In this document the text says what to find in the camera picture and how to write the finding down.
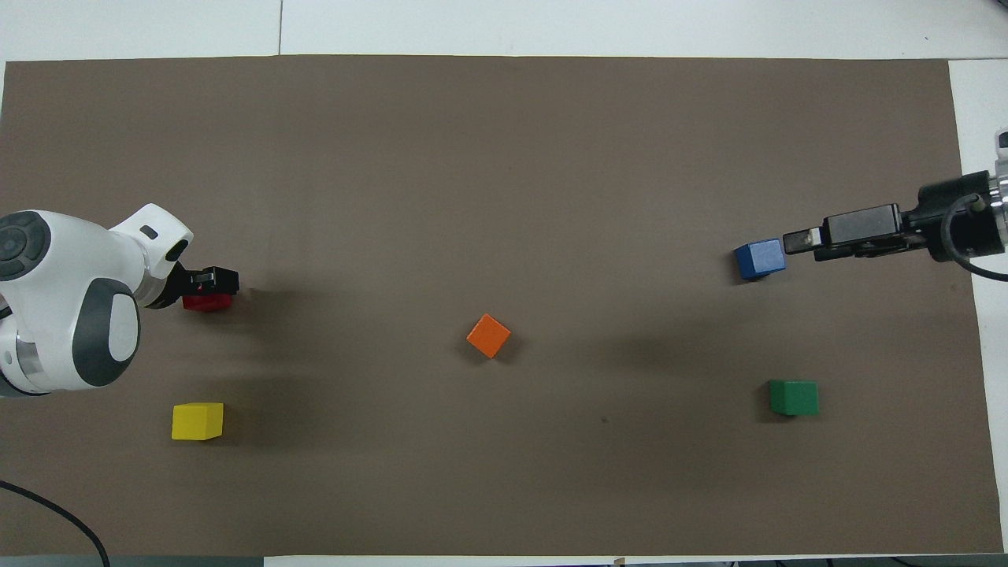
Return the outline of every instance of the white table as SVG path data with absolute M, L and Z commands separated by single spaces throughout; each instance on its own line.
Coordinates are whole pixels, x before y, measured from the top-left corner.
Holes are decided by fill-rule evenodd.
M 993 166 L 994 130 L 1008 125 L 1008 9 L 994 0 L 0 0 L 4 63 L 295 53 L 947 59 L 964 173 Z M 1008 255 L 978 264 L 1008 271 Z M 1008 542 L 1008 349 L 1002 347 L 1008 286 L 976 276 L 973 282 Z M 491 567 L 615 559 L 408 562 Z M 267 565 L 403 562 L 319 557 L 275 558 Z

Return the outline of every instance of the blue cube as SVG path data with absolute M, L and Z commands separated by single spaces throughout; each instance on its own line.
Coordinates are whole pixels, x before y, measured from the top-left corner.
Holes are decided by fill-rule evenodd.
M 750 281 L 787 267 L 784 250 L 776 238 L 739 246 L 735 249 L 735 259 L 742 277 Z

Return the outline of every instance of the brown mat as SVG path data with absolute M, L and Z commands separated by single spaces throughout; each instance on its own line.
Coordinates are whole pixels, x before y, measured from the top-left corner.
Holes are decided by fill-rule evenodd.
M 967 273 L 729 256 L 958 176 L 943 62 L 27 63 L 4 97 L 4 212 L 156 202 L 242 275 L 145 312 L 113 386 L 0 403 L 0 476 L 113 553 L 1001 551 Z M 197 401 L 225 437 L 171 441 Z M 12 496 L 0 534 L 87 551 Z

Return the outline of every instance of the yellow cube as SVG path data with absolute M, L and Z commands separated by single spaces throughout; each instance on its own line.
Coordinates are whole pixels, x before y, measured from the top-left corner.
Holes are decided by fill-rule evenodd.
M 182 404 L 171 411 L 171 439 L 206 441 L 224 431 L 224 404 Z

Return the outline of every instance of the orange cube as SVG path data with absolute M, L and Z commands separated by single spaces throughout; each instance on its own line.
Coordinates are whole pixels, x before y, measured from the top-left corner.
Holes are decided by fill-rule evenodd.
M 466 340 L 480 352 L 487 355 L 487 358 L 497 356 L 497 351 L 504 346 L 507 338 L 511 336 L 511 331 L 501 325 L 496 319 L 484 314 L 479 323 L 466 337 Z

